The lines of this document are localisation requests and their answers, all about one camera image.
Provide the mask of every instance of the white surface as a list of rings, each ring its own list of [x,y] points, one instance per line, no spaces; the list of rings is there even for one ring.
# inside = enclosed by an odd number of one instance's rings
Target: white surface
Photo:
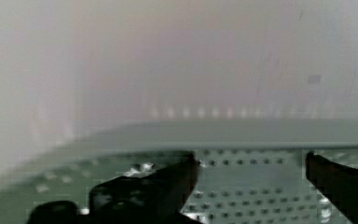
[[[358,1],[0,0],[0,174],[128,123],[249,117],[358,119]]]

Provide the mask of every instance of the metal grate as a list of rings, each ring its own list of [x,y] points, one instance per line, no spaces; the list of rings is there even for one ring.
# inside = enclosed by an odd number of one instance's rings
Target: metal grate
[[[183,213],[203,223],[348,223],[304,176],[307,150],[194,149],[199,184]],[[358,168],[358,149],[315,150]],[[27,219],[40,203],[71,200],[88,213],[87,193],[108,179],[140,175],[180,159],[180,151],[108,155],[37,174],[0,193],[0,224]]]

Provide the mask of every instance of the hole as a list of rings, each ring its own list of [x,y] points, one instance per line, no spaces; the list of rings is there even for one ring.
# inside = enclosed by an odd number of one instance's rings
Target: hole
[[[255,201],[255,204],[257,204],[257,205],[261,205],[263,202],[261,201],[261,200],[257,200],[257,201]]]
[[[197,198],[197,199],[202,198],[202,195],[203,195],[203,193],[201,191],[197,191],[197,192],[194,193],[194,197]]]
[[[188,210],[190,210],[190,211],[192,211],[192,212],[196,211],[196,205],[195,205],[195,204],[189,205],[189,206],[188,206]]]
[[[282,189],[275,189],[275,193],[277,193],[277,194],[282,193]]]
[[[209,197],[210,197],[210,198],[216,197],[216,192],[210,192],[210,193],[209,193]]]
[[[208,209],[208,208],[209,208],[209,204],[208,204],[208,203],[204,203],[204,204],[202,205],[202,208],[203,208],[203,209]]]

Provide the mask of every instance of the black plastic part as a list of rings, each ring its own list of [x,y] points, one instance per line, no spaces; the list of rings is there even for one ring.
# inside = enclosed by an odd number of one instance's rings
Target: black plastic part
[[[353,224],[358,224],[358,169],[313,153],[306,158],[307,179]]]
[[[57,201],[37,206],[27,224],[76,224],[77,219],[76,204]]]

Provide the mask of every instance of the black object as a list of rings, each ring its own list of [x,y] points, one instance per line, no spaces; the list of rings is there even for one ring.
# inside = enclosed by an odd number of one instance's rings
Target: black object
[[[200,163],[193,154],[175,165],[143,178],[121,176],[94,187],[89,214],[81,216],[74,203],[44,203],[27,224],[198,224],[180,214],[194,189]]]
[[[358,224],[358,169],[308,153],[307,179],[353,224]]]

